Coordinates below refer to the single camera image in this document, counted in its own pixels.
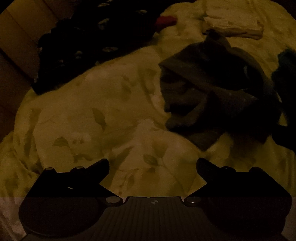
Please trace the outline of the small red item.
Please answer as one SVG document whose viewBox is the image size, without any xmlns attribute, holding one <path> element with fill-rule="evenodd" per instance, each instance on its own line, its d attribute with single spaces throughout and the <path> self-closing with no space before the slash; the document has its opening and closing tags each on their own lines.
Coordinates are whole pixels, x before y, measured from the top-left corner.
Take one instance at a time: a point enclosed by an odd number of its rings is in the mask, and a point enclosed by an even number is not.
<svg viewBox="0 0 296 241">
<path fill-rule="evenodd" d="M 177 23 L 178 19 L 174 16 L 160 16 L 156 20 L 158 26 L 171 26 Z"/>
</svg>

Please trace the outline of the dark striped small shirt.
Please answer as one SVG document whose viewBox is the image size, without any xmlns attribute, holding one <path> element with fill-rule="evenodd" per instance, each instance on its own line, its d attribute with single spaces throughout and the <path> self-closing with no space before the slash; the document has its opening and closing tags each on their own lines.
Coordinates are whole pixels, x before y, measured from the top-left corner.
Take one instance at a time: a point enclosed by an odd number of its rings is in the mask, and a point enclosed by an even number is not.
<svg viewBox="0 0 296 241">
<path fill-rule="evenodd" d="M 202 151 L 223 134 L 263 144 L 278 125 L 280 101 L 259 63 L 215 31 L 159 66 L 166 128 Z"/>
</svg>

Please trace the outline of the floral white bed duvet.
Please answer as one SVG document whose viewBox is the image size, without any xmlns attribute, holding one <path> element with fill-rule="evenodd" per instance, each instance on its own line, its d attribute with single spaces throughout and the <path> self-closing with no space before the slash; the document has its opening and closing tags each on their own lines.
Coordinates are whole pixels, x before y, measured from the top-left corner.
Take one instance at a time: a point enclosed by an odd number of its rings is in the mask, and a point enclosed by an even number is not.
<svg viewBox="0 0 296 241">
<path fill-rule="evenodd" d="M 202 151 L 166 128 L 171 115 L 164 110 L 159 64 L 205 41 L 204 3 L 177 1 L 160 15 L 174 16 L 177 23 L 156 32 L 147 46 L 97 64 L 57 90 L 37 95 L 31 88 L 25 94 L 14 129 L 1 142 L 1 240 L 25 236 L 20 205 L 44 169 L 64 173 L 102 159 L 110 171 L 100 184 L 123 204 L 105 209 L 74 238 L 186 240 L 190 232 L 206 234 L 203 222 L 192 227 L 169 207 L 157 210 L 160 201 L 178 201 L 206 184 L 196 172 L 199 158 L 239 172 L 262 168 L 295 196 L 295 151 L 277 145 L 273 132 L 263 144 L 236 143 L 223 134 Z M 295 18 L 274 1 L 253 1 L 253 6 L 264 24 L 263 37 L 225 38 L 259 63 L 276 91 L 271 75 L 279 67 L 278 54 L 295 51 Z M 286 126 L 277 96 L 278 125 Z"/>
</svg>

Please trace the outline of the padded beige headboard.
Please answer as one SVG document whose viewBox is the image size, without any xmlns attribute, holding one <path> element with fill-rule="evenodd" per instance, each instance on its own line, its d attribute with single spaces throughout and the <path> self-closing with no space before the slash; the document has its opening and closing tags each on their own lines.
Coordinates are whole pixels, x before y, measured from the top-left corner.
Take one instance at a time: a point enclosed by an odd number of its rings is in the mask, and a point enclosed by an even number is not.
<svg viewBox="0 0 296 241">
<path fill-rule="evenodd" d="M 14 128 L 29 81 L 37 74 L 37 41 L 68 15 L 65 1 L 1 1 L 1 137 Z"/>
</svg>

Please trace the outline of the folded light cloth stack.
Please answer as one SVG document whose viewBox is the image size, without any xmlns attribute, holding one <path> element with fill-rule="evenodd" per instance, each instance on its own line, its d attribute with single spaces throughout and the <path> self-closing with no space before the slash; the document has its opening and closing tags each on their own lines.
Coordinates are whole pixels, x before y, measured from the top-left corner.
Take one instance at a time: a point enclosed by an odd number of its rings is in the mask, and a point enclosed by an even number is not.
<svg viewBox="0 0 296 241">
<path fill-rule="evenodd" d="M 263 37 L 264 24 L 254 10 L 253 1 L 205 1 L 203 33 L 210 30 L 224 37 Z"/>
</svg>

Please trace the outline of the dark garment at right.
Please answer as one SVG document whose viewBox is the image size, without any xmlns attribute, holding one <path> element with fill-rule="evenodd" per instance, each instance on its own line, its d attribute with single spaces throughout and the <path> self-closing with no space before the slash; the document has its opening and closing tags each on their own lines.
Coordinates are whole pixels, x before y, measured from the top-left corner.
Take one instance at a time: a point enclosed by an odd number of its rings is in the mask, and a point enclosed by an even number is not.
<svg viewBox="0 0 296 241">
<path fill-rule="evenodd" d="M 271 79 L 280 96 L 287 125 L 277 125 L 271 136 L 277 145 L 295 151 L 295 51 L 286 49 L 277 57 L 279 67 Z"/>
</svg>

